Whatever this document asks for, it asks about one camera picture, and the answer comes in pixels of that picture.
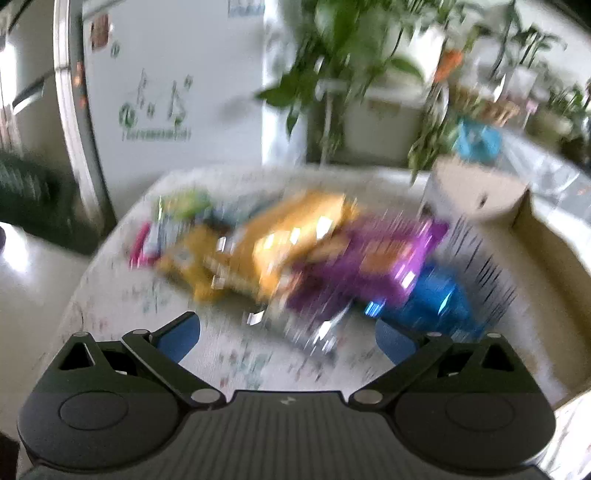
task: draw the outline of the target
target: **yellow snack bag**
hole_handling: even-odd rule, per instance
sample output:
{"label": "yellow snack bag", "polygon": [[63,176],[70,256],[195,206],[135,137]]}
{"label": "yellow snack bag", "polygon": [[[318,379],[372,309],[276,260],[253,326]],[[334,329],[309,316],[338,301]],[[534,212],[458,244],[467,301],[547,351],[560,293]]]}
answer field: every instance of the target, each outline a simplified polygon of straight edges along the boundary
{"label": "yellow snack bag", "polygon": [[218,240],[206,265],[227,287],[270,299],[281,269],[305,255],[350,215],[345,195],[305,192],[279,202]]}
{"label": "yellow snack bag", "polygon": [[197,225],[170,248],[156,263],[156,269],[173,282],[184,283],[195,301],[212,301],[222,290],[213,288],[213,273],[203,265],[203,256],[215,252],[219,235],[205,225]]}

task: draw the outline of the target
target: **dark object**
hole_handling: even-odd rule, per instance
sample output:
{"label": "dark object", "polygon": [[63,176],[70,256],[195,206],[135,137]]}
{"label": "dark object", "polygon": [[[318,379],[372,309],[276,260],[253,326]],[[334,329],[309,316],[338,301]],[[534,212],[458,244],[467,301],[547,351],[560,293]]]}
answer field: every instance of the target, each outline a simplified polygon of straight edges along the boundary
{"label": "dark object", "polygon": [[17,476],[18,442],[0,433],[0,478],[14,480]]}
{"label": "dark object", "polygon": [[[34,0],[25,0],[21,6],[19,7],[18,11],[12,16],[12,20],[10,21],[10,25],[8,26],[7,32],[10,35],[10,33],[12,32],[12,30],[14,30],[14,27],[17,26],[17,22],[18,20],[21,18],[21,15],[24,13],[24,11],[27,9],[27,7],[29,5],[31,5],[31,3],[33,3]],[[0,3],[0,8],[4,8],[6,5],[8,5],[10,3],[10,1],[2,1]]]}
{"label": "dark object", "polygon": [[339,392],[256,391],[227,403],[159,350],[196,320],[187,312],[121,342],[72,336],[22,408],[35,466],[23,478],[547,478],[533,463],[554,414],[500,335],[421,337],[348,403]]}
{"label": "dark object", "polygon": [[566,14],[581,27],[591,30],[591,3],[589,0],[545,0]]}
{"label": "dark object", "polygon": [[18,225],[83,255],[92,254],[99,234],[77,220],[76,182],[16,155],[0,152],[0,221]]}
{"label": "dark object", "polygon": [[560,144],[560,153],[581,168],[591,167],[591,146],[583,137],[564,140]]}

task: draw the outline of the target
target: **floor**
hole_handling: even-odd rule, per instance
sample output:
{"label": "floor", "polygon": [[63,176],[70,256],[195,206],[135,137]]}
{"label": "floor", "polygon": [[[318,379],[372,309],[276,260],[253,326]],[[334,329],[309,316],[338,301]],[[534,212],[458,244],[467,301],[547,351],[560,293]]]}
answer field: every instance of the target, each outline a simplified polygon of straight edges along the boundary
{"label": "floor", "polygon": [[17,414],[35,383],[35,366],[90,258],[0,226],[7,235],[0,254],[0,431],[17,438]]}

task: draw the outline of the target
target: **snack bag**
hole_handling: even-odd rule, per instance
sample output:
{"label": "snack bag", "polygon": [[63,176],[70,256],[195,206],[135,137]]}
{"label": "snack bag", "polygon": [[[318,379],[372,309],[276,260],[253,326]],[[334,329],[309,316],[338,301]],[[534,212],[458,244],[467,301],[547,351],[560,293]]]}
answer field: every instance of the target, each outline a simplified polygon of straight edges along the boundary
{"label": "snack bag", "polygon": [[135,268],[153,265],[192,225],[191,222],[169,217],[162,217],[158,222],[146,222],[135,239],[129,256],[129,266]]}
{"label": "snack bag", "polygon": [[227,286],[267,301],[283,267],[330,235],[344,208],[343,194],[305,192],[282,200],[221,237],[206,265]]}
{"label": "snack bag", "polygon": [[199,189],[184,190],[160,197],[156,217],[161,219],[168,216],[176,221],[201,219],[208,215],[211,206],[207,192]]}
{"label": "snack bag", "polygon": [[156,268],[173,281],[188,285],[195,301],[212,301],[222,290],[214,288],[214,275],[203,265],[203,256],[214,252],[216,244],[217,233],[197,225],[164,254]]}
{"label": "snack bag", "polygon": [[208,222],[217,228],[235,229],[278,203],[281,193],[249,193],[216,202]]}
{"label": "snack bag", "polygon": [[296,273],[282,278],[261,321],[249,316],[247,323],[262,323],[310,355],[330,355],[351,304],[352,298],[321,280]]}
{"label": "snack bag", "polygon": [[477,341],[485,333],[484,326],[474,320],[462,286],[451,272],[434,263],[423,269],[405,305],[396,308],[383,302],[370,302],[365,313],[381,318],[394,328],[439,332],[456,342]]}
{"label": "snack bag", "polygon": [[365,301],[402,306],[447,232],[431,218],[360,216],[309,254],[302,272]]}

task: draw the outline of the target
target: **refrigerator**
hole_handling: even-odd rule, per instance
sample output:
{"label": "refrigerator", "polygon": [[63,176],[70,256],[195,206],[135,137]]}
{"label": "refrigerator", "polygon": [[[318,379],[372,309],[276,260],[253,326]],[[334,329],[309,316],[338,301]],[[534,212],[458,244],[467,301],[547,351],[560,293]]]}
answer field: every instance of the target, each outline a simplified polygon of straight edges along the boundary
{"label": "refrigerator", "polygon": [[88,107],[118,219],[170,170],[262,163],[264,11],[262,0],[83,4]]}
{"label": "refrigerator", "polygon": [[76,8],[81,0],[12,0],[0,11],[0,141],[77,185],[73,217],[100,234],[114,218],[77,74]]}

